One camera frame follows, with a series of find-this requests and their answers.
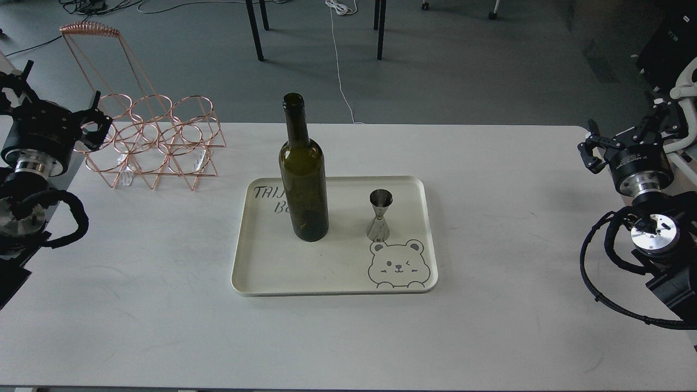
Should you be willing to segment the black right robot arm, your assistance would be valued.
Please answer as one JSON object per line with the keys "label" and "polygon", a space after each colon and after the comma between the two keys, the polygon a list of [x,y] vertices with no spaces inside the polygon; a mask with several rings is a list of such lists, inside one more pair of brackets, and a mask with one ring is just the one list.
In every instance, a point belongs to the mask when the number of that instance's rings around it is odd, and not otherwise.
{"label": "black right robot arm", "polygon": [[[674,181],[664,141],[687,135],[682,115],[670,102],[656,100],[640,124],[614,137],[600,136],[588,121],[585,141],[578,144],[583,164],[592,173],[608,167],[616,191],[632,199],[610,211],[591,228],[580,251],[580,272],[596,301],[617,313],[649,325],[695,330],[695,192],[665,193]],[[651,275],[646,287],[677,315],[677,320],[640,315],[617,305],[595,287],[585,269],[585,256],[595,233],[605,226],[603,248],[618,268]]]}

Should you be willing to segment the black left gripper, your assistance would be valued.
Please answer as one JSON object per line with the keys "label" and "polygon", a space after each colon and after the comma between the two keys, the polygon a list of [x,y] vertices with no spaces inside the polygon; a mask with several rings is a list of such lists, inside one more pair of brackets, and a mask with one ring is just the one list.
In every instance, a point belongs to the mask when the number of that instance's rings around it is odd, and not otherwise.
{"label": "black left gripper", "polygon": [[[38,151],[55,163],[50,176],[64,174],[70,164],[73,146],[81,142],[88,151],[101,149],[113,119],[99,107],[101,91],[95,91],[91,105],[73,113],[47,100],[38,100],[37,93],[27,82],[34,62],[27,60],[24,70],[1,72],[1,109],[12,117],[13,124],[2,148],[2,159],[15,166],[20,152]],[[11,100],[5,90],[11,91]],[[94,131],[85,131],[83,126],[94,124]]]}

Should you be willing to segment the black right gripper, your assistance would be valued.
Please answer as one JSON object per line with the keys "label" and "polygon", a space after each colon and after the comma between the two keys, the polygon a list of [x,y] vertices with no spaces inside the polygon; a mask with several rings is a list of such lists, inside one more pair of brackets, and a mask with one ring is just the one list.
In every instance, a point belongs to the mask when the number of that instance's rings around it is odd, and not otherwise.
{"label": "black right gripper", "polygon": [[[601,137],[598,124],[587,120],[588,135],[578,144],[584,167],[599,174],[606,166],[618,193],[627,197],[666,189],[674,181],[673,170],[664,151],[663,139],[688,136],[687,122],[681,109],[672,102],[652,105],[640,121],[640,129],[631,127],[613,138]],[[594,149],[603,146],[603,159]]]}

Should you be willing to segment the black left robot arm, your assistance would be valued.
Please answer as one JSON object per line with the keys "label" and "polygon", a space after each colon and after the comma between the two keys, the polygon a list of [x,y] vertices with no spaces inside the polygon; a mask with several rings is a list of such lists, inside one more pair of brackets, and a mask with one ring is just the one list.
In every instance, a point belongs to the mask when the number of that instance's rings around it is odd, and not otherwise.
{"label": "black left robot arm", "polygon": [[[89,151],[100,149],[113,122],[98,108],[99,91],[90,107],[78,112],[40,99],[27,81],[32,67],[28,60],[20,74],[2,74],[2,91],[10,89],[20,99],[11,105],[2,94],[2,115],[13,120],[2,147],[2,306],[27,282],[31,272],[26,264],[40,248],[65,247],[87,233],[89,217],[82,201],[49,180],[67,172],[77,143]],[[46,228],[48,211],[59,203],[70,209],[76,229],[54,239]]]}

